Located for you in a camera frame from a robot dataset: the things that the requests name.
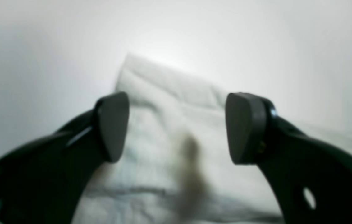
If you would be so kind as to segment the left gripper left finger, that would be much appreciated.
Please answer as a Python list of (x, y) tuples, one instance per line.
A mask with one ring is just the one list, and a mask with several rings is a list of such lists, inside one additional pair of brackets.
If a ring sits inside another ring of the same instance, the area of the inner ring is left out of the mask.
[(129, 114), (127, 93), (113, 93), (2, 156), (0, 224), (70, 224), (95, 171), (120, 160)]

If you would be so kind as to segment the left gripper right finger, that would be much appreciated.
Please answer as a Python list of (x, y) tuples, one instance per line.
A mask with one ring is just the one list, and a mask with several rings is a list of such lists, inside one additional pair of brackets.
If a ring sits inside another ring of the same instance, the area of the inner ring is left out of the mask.
[(352, 154), (309, 137), (267, 98), (229, 93), (227, 142), (236, 165), (256, 165), (287, 224), (352, 224)]

